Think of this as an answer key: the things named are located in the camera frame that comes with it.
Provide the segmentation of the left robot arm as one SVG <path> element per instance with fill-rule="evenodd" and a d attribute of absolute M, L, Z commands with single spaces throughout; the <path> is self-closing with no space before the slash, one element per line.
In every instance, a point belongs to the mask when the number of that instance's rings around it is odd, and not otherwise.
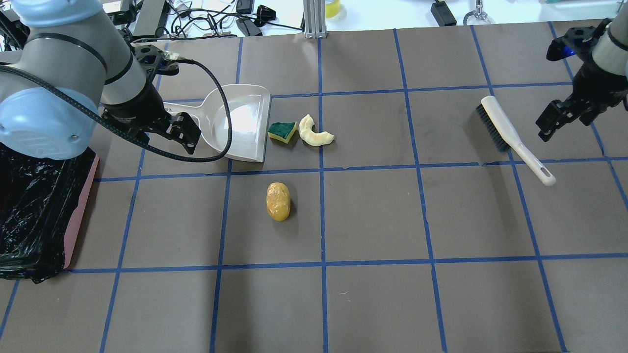
<path fill-rule="evenodd" d="M 102 125 L 146 147 L 152 132 L 193 154 L 200 130 L 172 116 L 142 65 L 98 0 L 14 0 L 29 27 L 16 63 L 1 66 L 1 143 L 33 158 L 71 159 Z"/>

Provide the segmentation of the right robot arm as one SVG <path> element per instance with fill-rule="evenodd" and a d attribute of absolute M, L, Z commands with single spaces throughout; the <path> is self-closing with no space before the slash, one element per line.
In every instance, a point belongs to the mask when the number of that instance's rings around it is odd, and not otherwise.
<path fill-rule="evenodd" d="M 555 99 L 536 120 L 538 136 L 548 142 L 564 125 L 579 120 L 589 126 L 607 109 L 627 105 L 628 12 L 623 6 L 614 19 L 604 19 L 596 27 L 571 27 L 554 38 L 547 60 L 558 62 L 570 56 L 582 61 L 572 80 L 568 98 Z"/>

